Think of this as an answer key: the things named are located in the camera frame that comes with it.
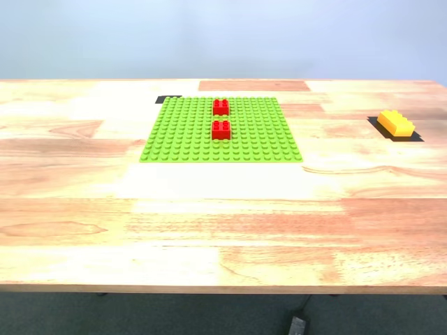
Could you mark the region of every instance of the red lego brick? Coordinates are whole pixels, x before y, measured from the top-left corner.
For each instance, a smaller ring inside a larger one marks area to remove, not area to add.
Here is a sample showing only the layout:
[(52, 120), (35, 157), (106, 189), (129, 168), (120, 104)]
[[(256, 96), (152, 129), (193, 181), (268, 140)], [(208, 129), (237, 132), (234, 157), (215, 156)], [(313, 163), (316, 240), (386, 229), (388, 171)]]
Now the red lego brick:
[(212, 103), (212, 114), (213, 115), (230, 115), (230, 105), (228, 100), (214, 100)]
[(229, 121), (214, 121), (211, 127), (212, 140), (230, 140), (231, 127)]

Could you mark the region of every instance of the table top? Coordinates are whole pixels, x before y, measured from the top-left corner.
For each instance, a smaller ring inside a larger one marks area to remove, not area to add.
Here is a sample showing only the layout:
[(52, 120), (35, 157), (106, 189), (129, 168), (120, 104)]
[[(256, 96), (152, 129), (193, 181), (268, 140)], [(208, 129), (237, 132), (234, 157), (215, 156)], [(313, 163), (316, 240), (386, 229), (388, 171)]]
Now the table top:
[[(163, 95), (274, 96), (304, 163), (139, 163)], [(427, 80), (0, 81), (0, 290), (447, 294), (446, 163)]]

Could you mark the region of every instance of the dark carpet floor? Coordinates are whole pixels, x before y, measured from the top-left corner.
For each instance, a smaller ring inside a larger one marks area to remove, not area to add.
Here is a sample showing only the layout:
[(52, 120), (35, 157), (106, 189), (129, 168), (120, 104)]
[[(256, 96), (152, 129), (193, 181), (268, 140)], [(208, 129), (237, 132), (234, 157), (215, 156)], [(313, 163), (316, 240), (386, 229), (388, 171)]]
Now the dark carpet floor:
[[(303, 295), (0, 292), (0, 335), (283, 335)], [(314, 295), (309, 335), (444, 335), (442, 296)]]

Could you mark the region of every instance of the green lego baseplate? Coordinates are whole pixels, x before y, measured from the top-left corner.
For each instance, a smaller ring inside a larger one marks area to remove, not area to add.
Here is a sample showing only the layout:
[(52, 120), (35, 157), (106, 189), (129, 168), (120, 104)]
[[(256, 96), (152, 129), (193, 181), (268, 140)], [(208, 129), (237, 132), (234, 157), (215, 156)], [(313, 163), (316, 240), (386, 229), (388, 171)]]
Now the green lego baseplate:
[[(230, 115), (213, 115), (213, 101), (225, 98), (166, 98), (140, 162), (302, 162), (276, 98), (228, 97)], [(211, 139), (215, 120), (229, 120), (230, 140)]]

